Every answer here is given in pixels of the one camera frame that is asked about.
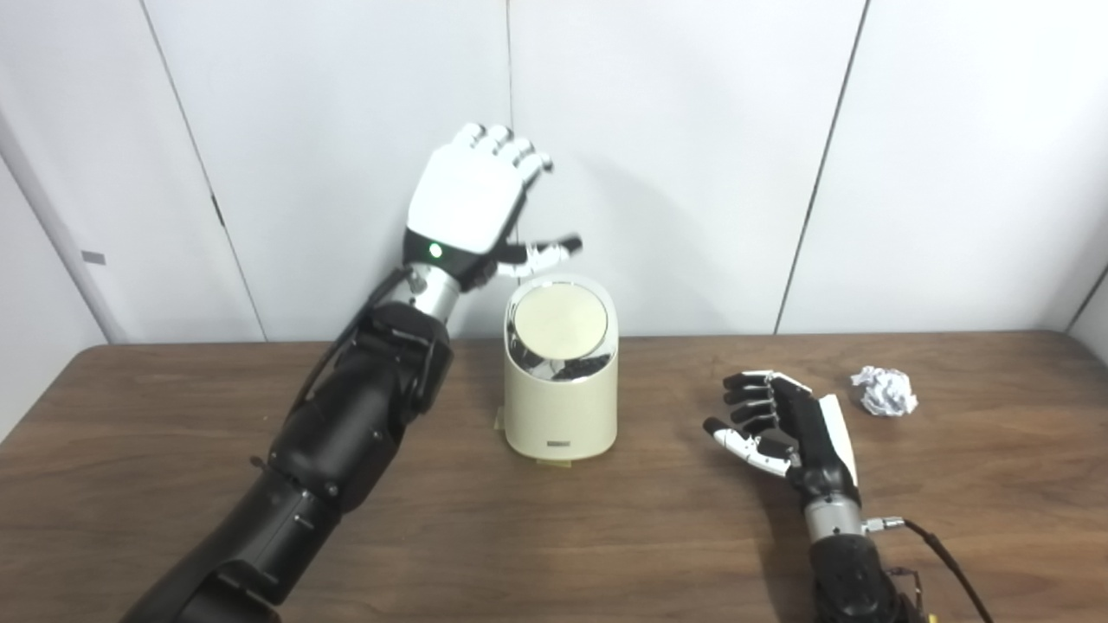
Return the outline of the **white and black right hand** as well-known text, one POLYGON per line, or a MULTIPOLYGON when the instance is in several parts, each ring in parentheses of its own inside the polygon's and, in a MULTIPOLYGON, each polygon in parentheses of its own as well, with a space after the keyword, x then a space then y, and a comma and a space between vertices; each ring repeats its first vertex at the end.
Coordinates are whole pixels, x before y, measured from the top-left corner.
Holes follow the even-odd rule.
POLYGON ((724 379, 731 418, 704 420, 709 437, 745 464, 784 478, 801 505, 844 497, 861 504, 854 467, 834 442, 828 416, 834 408, 811 388, 773 370, 748 370, 724 379))

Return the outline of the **white and black left hand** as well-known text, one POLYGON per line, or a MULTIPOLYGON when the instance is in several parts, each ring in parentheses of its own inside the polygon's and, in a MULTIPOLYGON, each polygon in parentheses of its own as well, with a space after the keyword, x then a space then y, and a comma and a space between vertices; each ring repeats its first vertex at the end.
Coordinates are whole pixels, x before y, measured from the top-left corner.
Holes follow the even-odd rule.
POLYGON ((522 279, 584 248, 578 234, 511 243, 529 188, 550 172, 550 155, 503 125, 470 123, 432 153, 416 185, 403 238, 403 264, 428 266, 480 289, 497 276, 522 279))

